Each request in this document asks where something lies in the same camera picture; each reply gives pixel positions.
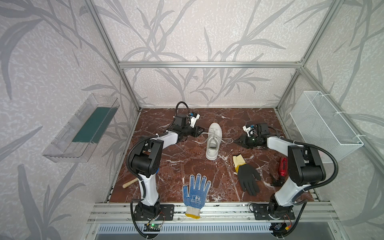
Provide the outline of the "right wiring connector board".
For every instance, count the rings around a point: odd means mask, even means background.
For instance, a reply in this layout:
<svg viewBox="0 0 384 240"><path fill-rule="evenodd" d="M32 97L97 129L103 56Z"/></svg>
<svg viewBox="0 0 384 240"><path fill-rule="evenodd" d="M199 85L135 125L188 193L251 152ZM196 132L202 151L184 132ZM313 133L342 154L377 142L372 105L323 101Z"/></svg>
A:
<svg viewBox="0 0 384 240"><path fill-rule="evenodd" d="M288 232L292 228L293 224L287 225L286 223L272 223L270 231L277 233Z"/></svg>

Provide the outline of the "clear plastic wall bin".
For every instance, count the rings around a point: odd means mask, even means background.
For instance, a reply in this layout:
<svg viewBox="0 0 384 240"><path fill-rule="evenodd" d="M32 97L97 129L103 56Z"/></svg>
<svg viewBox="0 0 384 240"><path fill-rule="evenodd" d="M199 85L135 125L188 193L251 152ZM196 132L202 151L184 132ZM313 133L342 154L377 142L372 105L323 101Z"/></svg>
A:
<svg viewBox="0 0 384 240"><path fill-rule="evenodd" d="M42 155L54 163L87 163L119 107L117 97L90 94Z"/></svg>

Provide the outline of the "blue dotted knit glove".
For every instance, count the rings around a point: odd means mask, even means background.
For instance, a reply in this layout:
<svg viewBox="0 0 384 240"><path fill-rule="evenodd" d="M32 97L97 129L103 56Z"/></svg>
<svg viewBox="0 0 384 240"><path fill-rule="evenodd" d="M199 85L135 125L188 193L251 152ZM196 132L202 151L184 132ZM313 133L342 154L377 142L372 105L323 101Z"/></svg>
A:
<svg viewBox="0 0 384 240"><path fill-rule="evenodd" d="M183 186L183 202L187 207L185 215L193 219L199 219L201 209L205 206L211 181L201 174L190 175L189 185Z"/></svg>

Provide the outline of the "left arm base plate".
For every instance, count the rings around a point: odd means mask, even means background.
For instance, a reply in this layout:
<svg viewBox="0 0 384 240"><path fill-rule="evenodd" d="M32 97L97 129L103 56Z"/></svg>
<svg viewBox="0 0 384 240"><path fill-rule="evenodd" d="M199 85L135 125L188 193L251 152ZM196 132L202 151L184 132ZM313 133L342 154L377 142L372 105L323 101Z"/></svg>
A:
<svg viewBox="0 0 384 240"><path fill-rule="evenodd" d="M175 205L155 204L154 206L147 206L139 203L135 207L134 217L136 221L149 221L152 219L156 221L172 221L174 212Z"/></svg>

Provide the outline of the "red handled tool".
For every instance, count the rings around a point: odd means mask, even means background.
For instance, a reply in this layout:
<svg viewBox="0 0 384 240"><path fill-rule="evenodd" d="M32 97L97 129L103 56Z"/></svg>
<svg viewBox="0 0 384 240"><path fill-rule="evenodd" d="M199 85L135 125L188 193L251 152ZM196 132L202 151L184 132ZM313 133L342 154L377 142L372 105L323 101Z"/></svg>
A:
<svg viewBox="0 0 384 240"><path fill-rule="evenodd" d="M272 186L273 187L282 187L286 181L286 176L288 175L288 159L286 157L282 157L280 160L280 165L278 169L278 178L275 179L272 174L270 177L272 178Z"/></svg>

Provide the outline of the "white leather sneaker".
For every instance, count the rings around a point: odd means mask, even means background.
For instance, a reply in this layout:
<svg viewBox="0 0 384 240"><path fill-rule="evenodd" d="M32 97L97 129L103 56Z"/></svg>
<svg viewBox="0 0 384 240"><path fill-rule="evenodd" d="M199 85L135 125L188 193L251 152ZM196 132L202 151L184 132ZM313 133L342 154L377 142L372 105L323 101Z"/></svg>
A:
<svg viewBox="0 0 384 240"><path fill-rule="evenodd" d="M220 144L222 142L222 129L218 123L212 123L209 127L207 138L206 158L210 161L217 159Z"/></svg>

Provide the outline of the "black yellow work glove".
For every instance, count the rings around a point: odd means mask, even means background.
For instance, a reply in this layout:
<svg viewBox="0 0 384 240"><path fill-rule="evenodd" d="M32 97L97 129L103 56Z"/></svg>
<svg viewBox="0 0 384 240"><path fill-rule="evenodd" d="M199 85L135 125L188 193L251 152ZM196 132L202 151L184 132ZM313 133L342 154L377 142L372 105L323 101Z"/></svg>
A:
<svg viewBox="0 0 384 240"><path fill-rule="evenodd" d="M242 155L233 156L233 163L242 190L250 196L256 196L260 192L258 181L261 181L261 176L259 172L247 164Z"/></svg>

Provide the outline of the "wooden handled brush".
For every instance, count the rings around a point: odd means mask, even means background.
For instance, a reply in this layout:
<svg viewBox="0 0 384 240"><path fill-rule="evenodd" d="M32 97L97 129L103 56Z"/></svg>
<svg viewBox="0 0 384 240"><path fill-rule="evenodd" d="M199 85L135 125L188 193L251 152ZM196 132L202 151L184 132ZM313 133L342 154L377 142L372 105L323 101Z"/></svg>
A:
<svg viewBox="0 0 384 240"><path fill-rule="evenodd" d="M134 183L136 183L136 182L138 182L138 181L139 181L139 179L138 179L138 178L135 178L135 179L133 179L133 180L131 180L131 181L129 181L129 182L124 183L124 184L122 185L122 188L123 188L123 189L126 189L126 188L128 188L129 186L133 185Z"/></svg>

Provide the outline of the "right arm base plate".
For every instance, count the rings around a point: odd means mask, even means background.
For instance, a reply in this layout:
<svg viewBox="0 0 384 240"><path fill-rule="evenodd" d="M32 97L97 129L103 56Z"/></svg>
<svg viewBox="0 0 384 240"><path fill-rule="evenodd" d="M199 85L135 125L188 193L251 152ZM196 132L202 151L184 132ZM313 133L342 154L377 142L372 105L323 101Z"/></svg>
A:
<svg viewBox="0 0 384 240"><path fill-rule="evenodd" d="M293 206L282 207L273 204L249 204L249 210L254 214L255 220L295 220Z"/></svg>

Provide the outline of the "green lit circuit board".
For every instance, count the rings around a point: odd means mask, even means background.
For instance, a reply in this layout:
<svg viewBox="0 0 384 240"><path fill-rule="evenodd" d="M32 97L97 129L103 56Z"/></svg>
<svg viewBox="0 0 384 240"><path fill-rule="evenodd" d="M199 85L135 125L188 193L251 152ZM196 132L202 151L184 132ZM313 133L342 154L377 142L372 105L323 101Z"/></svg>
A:
<svg viewBox="0 0 384 240"><path fill-rule="evenodd" d="M156 224L156 223L147 223L143 226L144 232L160 232L162 229L163 224Z"/></svg>

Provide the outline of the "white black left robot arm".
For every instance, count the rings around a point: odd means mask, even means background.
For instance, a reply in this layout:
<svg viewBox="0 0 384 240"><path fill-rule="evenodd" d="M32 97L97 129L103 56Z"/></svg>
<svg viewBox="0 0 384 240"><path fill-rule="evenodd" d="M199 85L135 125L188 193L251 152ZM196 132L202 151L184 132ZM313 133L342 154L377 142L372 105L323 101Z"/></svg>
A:
<svg viewBox="0 0 384 240"><path fill-rule="evenodd" d="M160 197L156 185L156 173L160 168L163 149L181 142L191 136L199 137L204 129L196 125L200 119L198 113L175 116L171 127L162 134L139 140L129 151L126 166L140 182L141 199L146 207L154 207Z"/></svg>

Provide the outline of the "grey-white shoelace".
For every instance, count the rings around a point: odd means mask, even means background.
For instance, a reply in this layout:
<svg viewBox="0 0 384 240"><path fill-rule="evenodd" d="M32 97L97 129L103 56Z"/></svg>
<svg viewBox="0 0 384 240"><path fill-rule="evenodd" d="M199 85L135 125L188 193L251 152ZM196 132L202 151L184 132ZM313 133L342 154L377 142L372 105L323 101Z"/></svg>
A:
<svg viewBox="0 0 384 240"><path fill-rule="evenodd" d="M209 132L202 132L201 133L201 136L202 135L209 135L210 133ZM204 141L204 142L198 142L198 141L194 141L195 143L198 143L198 144L203 144L207 141L207 139ZM221 142L224 143L224 144L232 144L234 143L234 139L231 139L231 138L222 138L221 139Z"/></svg>

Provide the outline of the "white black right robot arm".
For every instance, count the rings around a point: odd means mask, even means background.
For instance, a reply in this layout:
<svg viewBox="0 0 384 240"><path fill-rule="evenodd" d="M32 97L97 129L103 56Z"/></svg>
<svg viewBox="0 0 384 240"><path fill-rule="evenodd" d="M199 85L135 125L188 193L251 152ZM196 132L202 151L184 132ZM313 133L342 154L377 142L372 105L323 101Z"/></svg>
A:
<svg viewBox="0 0 384 240"><path fill-rule="evenodd" d="M324 187L333 182L339 173L336 158L327 150L313 144L302 143L279 135L278 131L271 133L273 127L266 123L245 125L244 134L234 142L245 148L268 148L279 152L287 158L288 179L274 195L269 203L270 210L285 210L294 205L303 204L297 200L311 189ZM328 156L334 171L326 176L320 154Z"/></svg>

